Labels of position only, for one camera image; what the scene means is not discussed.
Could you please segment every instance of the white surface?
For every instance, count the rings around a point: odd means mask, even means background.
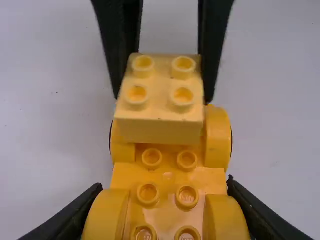
[[[315,239],[319,11],[318,0],[238,0],[214,99],[232,122],[228,173]],[[195,53],[197,1],[145,0],[142,27],[142,52]],[[108,187],[114,107],[89,0],[0,1],[1,239]]]

